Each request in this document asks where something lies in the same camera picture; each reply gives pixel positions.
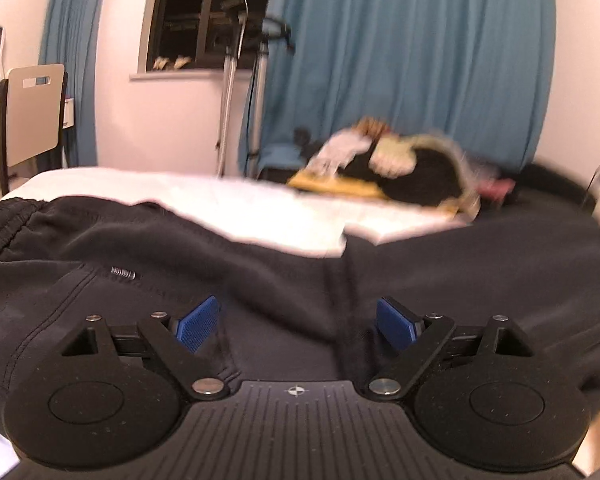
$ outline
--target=crosshair logo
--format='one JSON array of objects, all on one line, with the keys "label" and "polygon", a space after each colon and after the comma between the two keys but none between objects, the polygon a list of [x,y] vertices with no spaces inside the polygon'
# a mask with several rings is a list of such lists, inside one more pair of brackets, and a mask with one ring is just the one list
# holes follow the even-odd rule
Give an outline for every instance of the crosshair logo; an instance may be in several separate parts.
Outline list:
[{"label": "crosshair logo", "polygon": [[308,391],[309,390],[305,390],[302,386],[298,386],[296,384],[296,386],[292,386],[286,392],[289,395],[293,395],[294,397],[298,398],[299,396],[301,396],[302,394],[304,394],[305,392],[308,392]]}]

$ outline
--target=yellow cloth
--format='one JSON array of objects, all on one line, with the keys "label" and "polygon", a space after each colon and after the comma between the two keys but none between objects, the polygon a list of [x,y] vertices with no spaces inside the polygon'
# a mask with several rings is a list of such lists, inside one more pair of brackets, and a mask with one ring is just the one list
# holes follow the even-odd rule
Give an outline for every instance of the yellow cloth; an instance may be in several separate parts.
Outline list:
[{"label": "yellow cloth", "polygon": [[[349,178],[348,176],[316,176],[310,171],[300,170],[286,184],[296,189],[321,194],[391,200],[374,182],[366,182],[356,178]],[[451,198],[442,202],[438,207],[431,209],[456,215],[459,210],[459,202]]]}]

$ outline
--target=blue curtain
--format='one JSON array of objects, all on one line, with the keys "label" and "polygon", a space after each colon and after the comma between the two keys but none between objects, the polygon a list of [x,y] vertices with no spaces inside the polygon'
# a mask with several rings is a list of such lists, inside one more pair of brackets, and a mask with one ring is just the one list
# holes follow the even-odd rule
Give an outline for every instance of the blue curtain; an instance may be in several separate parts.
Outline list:
[{"label": "blue curtain", "polygon": [[555,0],[270,0],[267,12],[290,23],[297,51],[272,47],[261,167],[300,166],[295,128],[326,139],[363,115],[403,134],[438,128],[512,168],[533,155]]},{"label": "blue curtain", "polygon": [[[75,126],[64,130],[62,141],[69,166],[97,164],[94,87],[100,4],[101,0],[49,0],[46,11],[40,64],[64,64],[67,97],[75,100]],[[38,161],[40,169],[44,165],[44,160]]]}]

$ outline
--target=circular pad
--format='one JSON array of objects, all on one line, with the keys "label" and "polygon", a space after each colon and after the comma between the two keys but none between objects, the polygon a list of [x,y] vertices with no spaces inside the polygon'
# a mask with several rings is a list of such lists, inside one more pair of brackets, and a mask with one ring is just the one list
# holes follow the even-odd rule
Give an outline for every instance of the circular pad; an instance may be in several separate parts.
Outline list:
[{"label": "circular pad", "polygon": [[531,422],[544,410],[540,394],[519,383],[483,384],[471,392],[469,402],[475,413],[505,426]]},{"label": "circular pad", "polygon": [[8,397],[4,425],[20,456],[89,470],[153,449],[179,415],[177,393],[159,375],[94,362],[51,366],[31,376]]},{"label": "circular pad", "polygon": [[119,412],[124,394],[113,384],[86,381],[60,388],[49,400],[49,409],[69,424],[94,424]]},{"label": "circular pad", "polygon": [[570,461],[589,427],[582,394],[536,358],[489,355],[433,375],[414,411],[446,455],[481,469],[531,472]]}]

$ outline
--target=elastic waistband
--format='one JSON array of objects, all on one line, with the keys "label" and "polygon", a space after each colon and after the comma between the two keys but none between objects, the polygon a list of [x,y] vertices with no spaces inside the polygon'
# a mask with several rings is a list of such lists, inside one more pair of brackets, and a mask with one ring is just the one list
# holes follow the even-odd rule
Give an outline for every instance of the elastic waistband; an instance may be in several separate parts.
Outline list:
[{"label": "elastic waistband", "polygon": [[0,200],[0,252],[13,240],[13,237],[29,221],[33,213],[46,202],[10,198]]}]

